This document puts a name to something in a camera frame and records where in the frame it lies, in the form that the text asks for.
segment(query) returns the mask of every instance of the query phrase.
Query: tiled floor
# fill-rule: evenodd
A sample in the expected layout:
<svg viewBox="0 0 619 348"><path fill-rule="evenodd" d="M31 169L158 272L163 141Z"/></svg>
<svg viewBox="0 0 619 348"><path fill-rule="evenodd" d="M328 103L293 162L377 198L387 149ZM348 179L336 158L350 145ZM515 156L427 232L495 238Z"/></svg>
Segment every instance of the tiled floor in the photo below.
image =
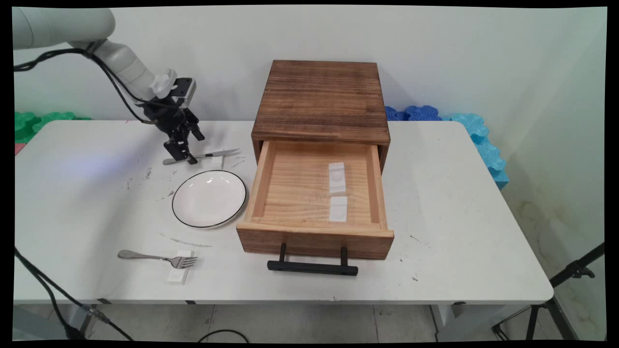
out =
<svg viewBox="0 0 619 348"><path fill-rule="evenodd" d="M234 329L254 343L435 342L430 306L413 305L98 305L114 323L140 341L196 342L219 329ZM57 321L51 305L22 306ZM540 310L535 339L560 339L548 311ZM511 339L524 339L529 311L502 325ZM111 326L94 322L89 339L124 340ZM466 341L495 341L487 330ZM243 342L217 333L205 342Z"/></svg>

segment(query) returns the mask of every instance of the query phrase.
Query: wooden drawer cabinet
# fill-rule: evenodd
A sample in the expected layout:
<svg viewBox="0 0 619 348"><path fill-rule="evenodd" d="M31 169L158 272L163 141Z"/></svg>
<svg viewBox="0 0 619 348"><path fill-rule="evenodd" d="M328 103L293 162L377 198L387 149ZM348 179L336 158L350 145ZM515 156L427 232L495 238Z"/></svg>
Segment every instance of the wooden drawer cabinet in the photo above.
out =
<svg viewBox="0 0 619 348"><path fill-rule="evenodd" d="M245 251L384 259L388 229L381 172L391 138L375 63L274 61L252 140L258 170ZM329 221L329 163L343 162L347 221Z"/></svg>
<svg viewBox="0 0 619 348"><path fill-rule="evenodd" d="M329 163L344 162L346 222L329 221ZM387 228L376 145L267 141L236 226L245 251L384 259L393 241Z"/></svg>

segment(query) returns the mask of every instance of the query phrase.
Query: white block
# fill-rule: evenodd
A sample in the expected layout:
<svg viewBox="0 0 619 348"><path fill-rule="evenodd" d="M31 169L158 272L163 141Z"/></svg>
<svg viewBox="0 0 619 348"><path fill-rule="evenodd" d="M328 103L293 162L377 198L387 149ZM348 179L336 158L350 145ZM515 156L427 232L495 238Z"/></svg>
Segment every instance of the white block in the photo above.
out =
<svg viewBox="0 0 619 348"><path fill-rule="evenodd" d="M346 222L348 211L348 197L331 197L329 206L329 221Z"/></svg>
<svg viewBox="0 0 619 348"><path fill-rule="evenodd" d="M222 170L223 169L223 156L213 156L210 158L210 169Z"/></svg>
<svg viewBox="0 0 619 348"><path fill-rule="evenodd" d="M179 250L176 255L190 258L193 256L193 251ZM168 283L174 284L174 285L184 285L185 279L187 279L187 273L189 272L191 267L182 268L182 269L172 267L172 270L170 270L170 274L168 275Z"/></svg>
<svg viewBox="0 0 619 348"><path fill-rule="evenodd" d="M344 162L329 163L329 195L346 196Z"/></svg>

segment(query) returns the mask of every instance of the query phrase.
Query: plate rim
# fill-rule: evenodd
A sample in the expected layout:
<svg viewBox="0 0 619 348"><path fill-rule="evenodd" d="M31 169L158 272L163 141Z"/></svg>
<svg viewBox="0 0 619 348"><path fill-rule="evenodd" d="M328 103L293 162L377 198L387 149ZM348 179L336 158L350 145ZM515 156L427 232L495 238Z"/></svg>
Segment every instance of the plate rim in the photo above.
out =
<svg viewBox="0 0 619 348"><path fill-rule="evenodd" d="M194 226L194 225L189 225L189 224L188 224L188 223L186 223L185 221L182 221L182 220L181 220L181 219L180 219L180 218L176 215L176 211L174 211L174 198L176 197L176 194L178 193L178 190L179 190L179 189L180 189L183 185L185 185L185 183L186 183L187 181L189 181L190 179L194 178L195 176L198 176L198 175L200 175L200 174L204 174L204 173L208 173L208 172L226 172L226 173L230 173L230 174L232 174L232 175L236 176L236 177L239 179L239 181L241 181L241 184L243 185L243 190L245 191L245 195L243 196L243 203L241 203L241 206L238 208L238 210L237 210L234 214L232 214L232 216L230 216L229 218L227 218L227 219L225 219L224 221L221 221L221 222L219 222L219 223L217 223L217 224L215 224L215 225L208 225L208 226ZM200 172L200 173L198 173L198 174L192 175L192 176L190 176L189 178L187 178L187 180L183 181L183 183L182 183L182 184L178 185L178 187L177 187L176 191L174 192L174 196L172 196L172 202L170 203L170 205L172 206L172 214L174 214L174 217L176 217L176 219L177 219L178 221L180 221L181 223L183 223L183 224L185 224L185 225L187 225L187 226L190 226L190 227L195 227L195 228L209 228L209 227L215 227L215 226L219 226L219 225L225 224L225 223L226 223L226 222L228 222L230 219L232 219L233 217L235 217L235 216L238 214L238 212L239 212L239 211L241 211L241 209L242 209L242 208L243 208L243 206L245 205L245 202L246 202L246 201L247 201L247 187L245 186L245 182L243 181L243 179L241 179L241 178L240 178L240 176L238 176L238 175L236 175L236 174L234 174L234 173L232 173L232 172L229 172L229 171L227 171L227 170L223 170L223 169L212 169L212 170L205 170L204 172Z"/></svg>

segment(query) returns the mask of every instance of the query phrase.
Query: fork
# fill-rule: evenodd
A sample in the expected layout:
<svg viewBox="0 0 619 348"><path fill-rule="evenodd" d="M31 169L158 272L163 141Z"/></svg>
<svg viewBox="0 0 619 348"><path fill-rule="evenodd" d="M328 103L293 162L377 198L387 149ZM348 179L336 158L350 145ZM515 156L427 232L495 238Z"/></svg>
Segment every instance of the fork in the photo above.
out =
<svg viewBox="0 0 619 348"><path fill-rule="evenodd" d="M131 250L121 250L118 252L118 258L121 259L157 259L157 260L165 260L169 261L174 268L187 268L191 267L196 263L197 258L186 258L183 256L177 256L172 259L164 258L161 256L152 256L152 255L144 255L138 254Z"/></svg>

